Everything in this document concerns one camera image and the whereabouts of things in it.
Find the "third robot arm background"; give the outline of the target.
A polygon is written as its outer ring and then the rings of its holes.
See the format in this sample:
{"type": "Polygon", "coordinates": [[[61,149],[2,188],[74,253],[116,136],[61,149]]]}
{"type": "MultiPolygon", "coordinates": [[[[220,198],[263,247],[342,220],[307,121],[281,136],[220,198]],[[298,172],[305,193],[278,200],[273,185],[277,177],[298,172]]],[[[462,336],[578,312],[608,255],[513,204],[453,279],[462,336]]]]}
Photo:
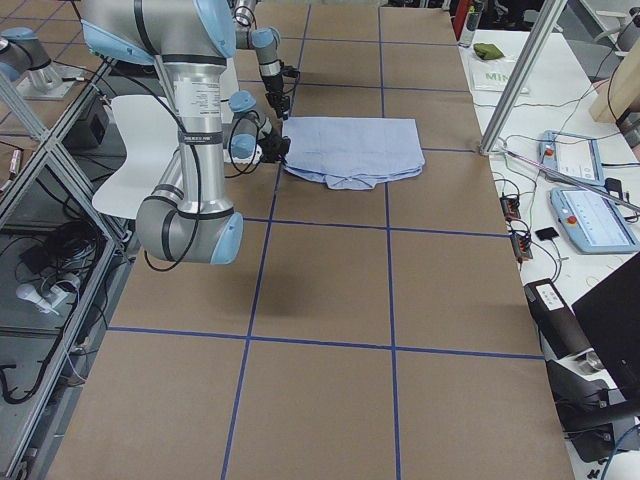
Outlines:
{"type": "Polygon", "coordinates": [[[84,79],[79,67],[56,66],[38,36],[27,27],[1,32],[1,72],[10,82],[26,75],[17,90],[30,100],[62,100],[84,79]]]}

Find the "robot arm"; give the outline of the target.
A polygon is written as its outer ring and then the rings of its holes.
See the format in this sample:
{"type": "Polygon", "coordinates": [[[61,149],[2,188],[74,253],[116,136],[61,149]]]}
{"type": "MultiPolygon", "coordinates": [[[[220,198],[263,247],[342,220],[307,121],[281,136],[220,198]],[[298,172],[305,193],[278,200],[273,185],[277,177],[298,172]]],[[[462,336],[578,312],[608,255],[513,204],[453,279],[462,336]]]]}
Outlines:
{"type": "Polygon", "coordinates": [[[253,96],[224,97],[220,78],[238,49],[255,52],[266,99],[280,119],[290,111],[285,77],[297,69],[278,55],[279,32],[255,28],[253,1],[87,1],[84,39],[94,52],[152,66],[177,125],[178,150],[137,211],[147,256],[229,264],[238,254],[243,217],[225,193],[226,159],[280,162],[290,141],[253,96]]]}
{"type": "Polygon", "coordinates": [[[239,49],[253,50],[259,74],[265,87],[265,97],[279,119],[286,120],[290,111],[290,97],[285,93],[284,76],[296,77],[298,71],[285,72],[287,66],[279,58],[280,34],[273,27],[258,28],[255,8],[258,1],[237,0],[231,3],[232,18],[239,49]]]}

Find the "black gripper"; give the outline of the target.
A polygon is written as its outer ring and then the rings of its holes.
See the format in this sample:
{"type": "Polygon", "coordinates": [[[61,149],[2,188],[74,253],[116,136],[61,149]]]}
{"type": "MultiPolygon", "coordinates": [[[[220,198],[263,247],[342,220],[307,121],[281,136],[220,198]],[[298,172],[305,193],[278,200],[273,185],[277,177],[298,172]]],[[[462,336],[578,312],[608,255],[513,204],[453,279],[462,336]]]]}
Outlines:
{"type": "Polygon", "coordinates": [[[259,141],[262,154],[260,161],[264,163],[280,162],[281,166],[287,166],[286,155],[289,152],[291,140],[289,137],[281,136],[277,131],[272,130],[267,136],[259,141]]]}
{"type": "Polygon", "coordinates": [[[287,120],[290,116],[290,97],[284,91],[284,80],[281,74],[274,76],[262,76],[262,81],[266,89],[266,99],[277,116],[282,116],[282,120],[287,120]]]}

